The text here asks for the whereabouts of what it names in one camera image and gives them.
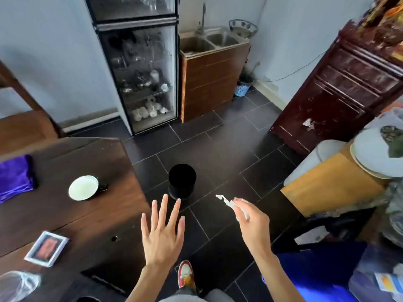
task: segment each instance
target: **electrical cord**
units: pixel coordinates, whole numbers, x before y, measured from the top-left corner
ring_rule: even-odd
[[[308,65],[310,65],[312,62],[314,62],[315,60],[317,60],[318,59],[318,57],[320,57],[320,56],[322,56],[323,54],[325,54],[326,53],[326,51],[324,51],[324,52],[322,52],[322,53],[320,53],[318,56],[316,56],[310,63],[308,63],[308,64],[306,64],[306,65],[304,65],[303,67],[301,67],[301,68],[299,68],[298,70],[296,70],[296,71],[294,71],[294,72],[292,72],[291,74],[288,74],[287,76],[284,76],[283,78],[280,78],[280,79],[276,79],[275,81],[263,81],[263,82],[277,82],[277,81],[280,81],[280,80],[282,80],[282,79],[284,79],[284,78],[287,78],[288,76],[291,76],[291,75],[293,75],[293,74],[295,74],[295,73],[297,73],[299,70],[302,70],[302,69],[304,69],[306,66],[308,66]]]

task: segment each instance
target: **blue plastic basket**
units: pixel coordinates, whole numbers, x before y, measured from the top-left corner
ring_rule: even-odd
[[[235,95],[236,96],[244,96],[246,94],[246,92],[248,91],[250,85],[241,85],[241,86],[237,86],[235,88]]]

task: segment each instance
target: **sneaker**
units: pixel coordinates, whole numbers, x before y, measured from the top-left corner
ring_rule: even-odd
[[[192,289],[196,290],[195,277],[193,275],[193,268],[188,260],[184,260],[179,265],[178,285],[179,285],[179,288],[182,288],[184,286],[189,286]]]

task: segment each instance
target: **white tissue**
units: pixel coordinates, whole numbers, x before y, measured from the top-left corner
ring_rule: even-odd
[[[245,210],[244,210],[243,208],[241,208],[239,205],[236,205],[232,200],[231,200],[231,201],[228,201],[227,198],[225,198],[224,195],[216,195],[216,197],[217,197],[218,199],[220,199],[220,200],[223,200],[224,203],[225,203],[227,206],[229,206],[230,208],[232,208],[232,207],[234,207],[234,206],[237,206],[238,208],[240,208],[240,209],[242,210],[242,212],[243,212],[243,214],[244,214],[246,220],[249,220],[249,214],[246,213]]]

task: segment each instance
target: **dark red wooden cabinet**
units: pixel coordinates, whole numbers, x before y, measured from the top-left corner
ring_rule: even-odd
[[[349,141],[402,94],[403,64],[341,31],[270,130],[307,155],[323,140]]]

